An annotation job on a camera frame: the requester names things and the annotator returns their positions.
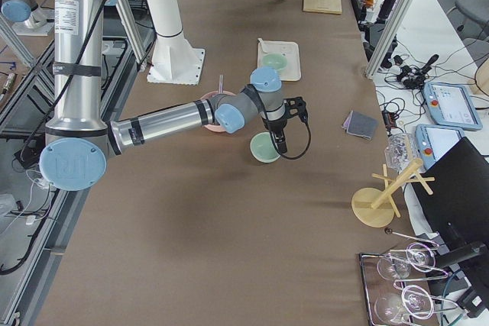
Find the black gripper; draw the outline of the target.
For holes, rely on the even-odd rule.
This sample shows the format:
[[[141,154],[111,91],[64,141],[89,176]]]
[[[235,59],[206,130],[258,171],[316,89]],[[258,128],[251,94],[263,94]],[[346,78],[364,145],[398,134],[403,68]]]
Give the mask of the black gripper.
[[[287,126],[287,119],[285,117],[277,120],[266,120],[266,127],[269,132],[272,133],[272,143],[277,154],[287,153],[287,142],[285,138],[284,128]]]

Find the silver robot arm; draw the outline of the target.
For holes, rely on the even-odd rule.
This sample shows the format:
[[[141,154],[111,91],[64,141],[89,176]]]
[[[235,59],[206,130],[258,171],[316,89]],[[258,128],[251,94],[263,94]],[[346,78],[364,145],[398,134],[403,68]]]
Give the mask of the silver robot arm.
[[[237,94],[223,92],[122,121],[103,118],[102,94],[121,86],[116,69],[102,52],[103,16],[108,0],[54,0],[54,101],[46,113],[45,145],[38,166],[53,187],[75,192],[96,184],[109,157],[148,141],[195,127],[215,124],[232,134],[260,117],[273,148],[287,153],[287,123],[307,122],[306,103],[285,98],[277,71],[265,66],[251,73]]]

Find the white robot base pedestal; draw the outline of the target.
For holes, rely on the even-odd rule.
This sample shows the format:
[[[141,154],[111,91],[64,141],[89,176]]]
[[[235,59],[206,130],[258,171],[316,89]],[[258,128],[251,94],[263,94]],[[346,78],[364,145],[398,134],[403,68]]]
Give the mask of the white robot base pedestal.
[[[185,38],[177,0],[147,0],[147,4],[157,36],[148,82],[198,84],[205,51]]]

